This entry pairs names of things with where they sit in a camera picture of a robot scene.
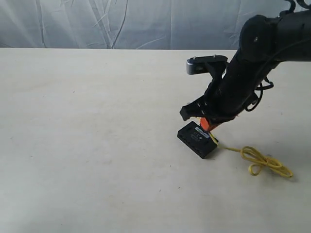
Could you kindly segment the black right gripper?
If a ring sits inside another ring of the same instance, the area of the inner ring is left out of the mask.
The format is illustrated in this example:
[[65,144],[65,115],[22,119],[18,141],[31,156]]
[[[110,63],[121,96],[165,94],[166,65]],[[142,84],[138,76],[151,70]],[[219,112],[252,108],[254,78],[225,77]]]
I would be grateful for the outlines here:
[[227,90],[229,84],[223,77],[226,68],[209,68],[212,80],[205,93],[195,101],[182,106],[179,112],[184,121],[191,117],[201,117],[200,126],[206,132],[211,132],[220,125],[211,124],[209,121],[230,121],[243,110],[242,99]]

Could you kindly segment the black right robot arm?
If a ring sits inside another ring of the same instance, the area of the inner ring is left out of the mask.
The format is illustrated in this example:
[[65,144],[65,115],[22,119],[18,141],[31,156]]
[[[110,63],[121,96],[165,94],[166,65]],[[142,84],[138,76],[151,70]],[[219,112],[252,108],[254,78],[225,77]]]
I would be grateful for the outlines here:
[[251,112],[272,88],[268,74],[282,62],[311,59],[311,6],[303,0],[290,1],[290,8],[275,18],[256,15],[243,25],[239,48],[232,59],[222,55],[187,60],[189,75],[208,73],[212,80],[205,93],[180,110],[183,120],[199,117],[211,131]]

